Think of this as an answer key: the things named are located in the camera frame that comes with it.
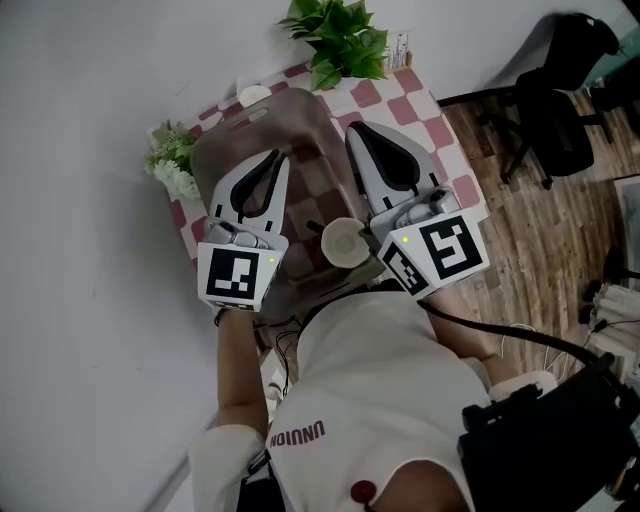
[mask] person's arm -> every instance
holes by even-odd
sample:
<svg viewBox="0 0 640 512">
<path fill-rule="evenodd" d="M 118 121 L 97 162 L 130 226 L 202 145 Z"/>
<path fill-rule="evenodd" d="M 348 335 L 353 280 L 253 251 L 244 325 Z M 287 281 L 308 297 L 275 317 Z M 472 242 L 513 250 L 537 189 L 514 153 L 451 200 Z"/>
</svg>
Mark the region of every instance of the person's arm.
<svg viewBox="0 0 640 512">
<path fill-rule="evenodd" d="M 423 301 L 443 313 L 468 320 L 474 319 L 471 309 L 455 286 L 449 286 L 429 295 Z M 427 315 L 431 320 L 438 343 L 447 347 L 459 358 L 475 357 L 479 359 L 487 369 L 492 385 L 495 386 L 499 382 L 518 375 L 511 365 L 492 352 L 482 331 L 464 327 L 431 313 L 427 313 Z"/>
<path fill-rule="evenodd" d="M 251 313 L 227 311 L 218 331 L 217 426 L 246 425 L 265 439 L 269 415 Z"/>
</svg>

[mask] green plant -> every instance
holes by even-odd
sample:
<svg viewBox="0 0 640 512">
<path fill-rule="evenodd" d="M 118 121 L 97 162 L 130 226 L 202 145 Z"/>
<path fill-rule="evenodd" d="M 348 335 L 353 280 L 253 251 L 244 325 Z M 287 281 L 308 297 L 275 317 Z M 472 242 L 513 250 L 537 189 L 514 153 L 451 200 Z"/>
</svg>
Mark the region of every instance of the green plant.
<svg viewBox="0 0 640 512">
<path fill-rule="evenodd" d="M 364 0 L 350 5 L 343 0 L 292 0 L 292 10 L 299 15 L 280 24 L 291 30 L 292 39 L 304 39 L 316 50 L 312 90 L 333 87 L 343 76 L 384 78 L 387 31 L 369 25 L 373 13 Z"/>
<path fill-rule="evenodd" d="M 154 147 L 147 154 L 150 167 L 155 167 L 161 160 L 173 160 L 181 171 L 192 174 L 189 157 L 196 142 L 195 135 L 189 133 L 181 123 L 171 126 L 171 122 L 166 121 L 153 131 L 151 137 Z"/>
</svg>

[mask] white cup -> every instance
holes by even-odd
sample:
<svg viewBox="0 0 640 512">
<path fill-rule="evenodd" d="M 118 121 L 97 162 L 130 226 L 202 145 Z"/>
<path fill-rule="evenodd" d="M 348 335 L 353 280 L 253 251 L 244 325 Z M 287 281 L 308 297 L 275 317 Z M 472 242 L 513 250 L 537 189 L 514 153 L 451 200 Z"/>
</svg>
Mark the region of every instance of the white cup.
<svg viewBox="0 0 640 512">
<path fill-rule="evenodd" d="M 322 253 L 334 267 L 356 268 L 369 258 L 369 246 L 359 232 L 364 224 L 357 219 L 340 217 L 322 232 Z"/>
</svg>

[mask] white wall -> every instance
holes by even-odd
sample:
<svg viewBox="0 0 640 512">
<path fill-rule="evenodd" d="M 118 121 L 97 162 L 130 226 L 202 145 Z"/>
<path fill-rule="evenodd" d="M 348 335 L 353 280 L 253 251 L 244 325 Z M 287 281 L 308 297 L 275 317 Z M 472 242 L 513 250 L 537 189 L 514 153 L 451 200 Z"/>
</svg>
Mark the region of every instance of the white wall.
<svg viewBox="0 0 640 512">
<path fill-rule="evenodd" d="M 145 132 L 308 58 L 288 0 L 0 3 L 0 506 L 142 510 L 215 414 L 215 335 Z M 554 6 L 369 0 L 438 97 L 477 88 Z"/>
</svg>

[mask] wooden floor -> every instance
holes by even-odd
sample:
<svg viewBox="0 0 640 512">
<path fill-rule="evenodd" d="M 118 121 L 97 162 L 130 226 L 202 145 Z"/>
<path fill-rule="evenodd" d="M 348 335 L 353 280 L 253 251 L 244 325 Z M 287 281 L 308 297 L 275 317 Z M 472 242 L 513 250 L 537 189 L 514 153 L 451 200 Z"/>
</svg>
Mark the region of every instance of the wooden floor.
<svg viewBox="0 0 640 512">
<path fill-rule="evenodd" d="M 572 99 L 579 113 L 593 113 L 586 95 Z M 492 265 L 462 283 L 463 295 L 484 322 L 525 323 L 582 344 L 586 335 L 578 324 L 582 294 L 592 279 L 601 278 L 608 248 L 621 241 L 613 179 L 640 173 L 640 139 L 617 109 L 607 114 L 613 144 L 607 143 L 600 127 L 587 127 L 593 167 L 556 178 L 547 191 L 540 185 L 539 164 L 529 151 L 526 168 L 504 185 L 499 174 L 509 165 L 511 146 L 519 140 L 501 139 L 491 125 L 478 126 L 476 116 L 483 104 L 493 113 L 505 113 L 496 98 L 444 109 L 490 210 L 481 228 Z M 515 108 L 507 108 L 506 114 L 517 121 Z M 507 339 L 504 351 L 520 371 L 543 366 L 545 350 L 531 343 Z M 549 362 L 555 357 L 551 352 Z M 562 373 L 563 361 L 564 356 L 553 367 L 556 376 Z"/>
</svg>

